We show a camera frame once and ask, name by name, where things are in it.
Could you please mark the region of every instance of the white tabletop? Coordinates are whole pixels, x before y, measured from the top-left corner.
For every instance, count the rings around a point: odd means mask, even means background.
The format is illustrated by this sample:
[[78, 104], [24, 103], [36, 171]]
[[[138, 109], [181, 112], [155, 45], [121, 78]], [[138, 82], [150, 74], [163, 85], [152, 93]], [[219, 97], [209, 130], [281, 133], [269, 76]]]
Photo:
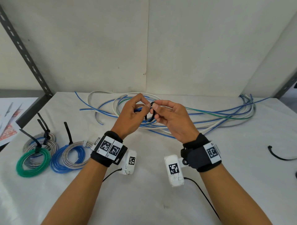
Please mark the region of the white tabletop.
[[[79, 93], [86, 99], [87, 93]], [[97, 106], [118, 94], [94, 94]], [[240, 105], [240, 98], [160, 95], [191, 108], [222, 110]], [[73, 141], [94, 142], [110, 130], [115, 118], [93, 111], [79, 111], [85, 105], [74, 93], [58, 92], [40, 111], [59, 147], [68, 144], [63, 122], [70, 128]], [[106, 109], [112, 111], [111, 105]], [[42, 131], [35, 116], [24, 128], [31, 135]], [[297, 162], [274, 158], [267, 146], [281, 157], [297, 156], [297, 114], [277, 99], [257, 103], [257, 112], [248, 122], [230, 128], [218, 128], [207, 135], [220, 148], [222, 162], [268, 215], [273, 224], [296, 224]], [[54, 173], [50, 168], [33, 178], [17, 175], [15, 166], [22, 155], [27, 136], [19, 134], [0, 152], [0, 223], [40, 224], [57, 198], [77, 175]], [[164, 156], [180, 155], [182, 144], [147, 130], [138, 129], [124, 144], [137, 151], [131, 176], [118, 173], [103, 184], [89, 224], [220, 224], [204, 196], [191, 181], [172, 188]], [[107, 174], [117, 169], [111, 165]], [[207, 194], [199, 173], [189, 167], [184, 176], [194, 179]]]

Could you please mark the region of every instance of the white wall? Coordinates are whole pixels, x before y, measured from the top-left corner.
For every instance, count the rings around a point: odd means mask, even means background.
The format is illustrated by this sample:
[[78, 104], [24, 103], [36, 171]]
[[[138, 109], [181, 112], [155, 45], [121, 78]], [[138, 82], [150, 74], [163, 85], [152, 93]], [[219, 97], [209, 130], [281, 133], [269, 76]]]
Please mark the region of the white wall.
[[275, 95], [297, 70], [297, 13], [244, 89], [255, 97]]
[[42, 90], [0, 24], [0, 89]]
[[149, 0], [3, 0], [53, 91], [145, 91]]
[[296, 0], [151, 0], [146, 91], [238, 96]]

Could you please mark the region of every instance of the person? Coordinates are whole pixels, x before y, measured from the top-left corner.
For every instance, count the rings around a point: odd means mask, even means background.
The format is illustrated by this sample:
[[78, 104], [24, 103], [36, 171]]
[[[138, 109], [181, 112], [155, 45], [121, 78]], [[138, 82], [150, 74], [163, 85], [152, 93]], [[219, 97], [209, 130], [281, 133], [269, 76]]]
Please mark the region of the person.
[[[134, 112], [134, 109], [140, 106], [143, 106], [142, 110]], [[171, 134], [182, 144], [191, 143], [198, 136], [204, 137], [192, 123], [183, 105], [167, 100], [156, 100], [152, 108], [156, 111], [156, 121], [166, 125]], [[145, 115], [149, 112], [153, 113], [153, 109], [148, 100], [139, 93], [124, 105], [109, 133], [113, 134], [113, 137], [117, 136], [124, 140], [137, 130]], [[97, 158], [91, 155], [85, 167], [53, 205], [42, 225], [88, 223], [108, 168], [107, 160], [100, 162], [103, 163], [98, 163]], [[225, 169], [221, 161], [214, 168], [200, 172], [200, 176], [223, 224], [272, 224], [257, 203]]]

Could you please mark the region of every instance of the fingernail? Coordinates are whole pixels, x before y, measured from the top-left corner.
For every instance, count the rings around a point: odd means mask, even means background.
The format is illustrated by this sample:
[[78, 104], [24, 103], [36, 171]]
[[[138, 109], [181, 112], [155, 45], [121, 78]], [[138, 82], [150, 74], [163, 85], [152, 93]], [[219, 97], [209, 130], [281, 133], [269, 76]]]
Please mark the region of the fingernail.
[[153, 103], [152, 107], [154, 110], [156, 110], [159, 106], [156, 103]]

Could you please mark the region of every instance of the white tracking device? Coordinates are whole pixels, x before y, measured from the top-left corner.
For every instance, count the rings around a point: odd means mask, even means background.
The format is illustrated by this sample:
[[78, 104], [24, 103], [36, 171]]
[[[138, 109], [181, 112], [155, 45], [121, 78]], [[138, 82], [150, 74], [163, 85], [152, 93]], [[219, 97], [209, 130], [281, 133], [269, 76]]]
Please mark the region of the white tracking device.
[[136, 152], [133, 150], [127, 150], [118, 168], [122, 168], [119, 171], [120, 174], [131, 175], [134, 172], [136, 162]]
[[171, 186], [178, 187], [184, 185], [185, 181], [181, 168], [187, 165], [182, 163], [183, 158], [179, 159], [177, 155], [171, 155], [164, 157], [164, 160]]

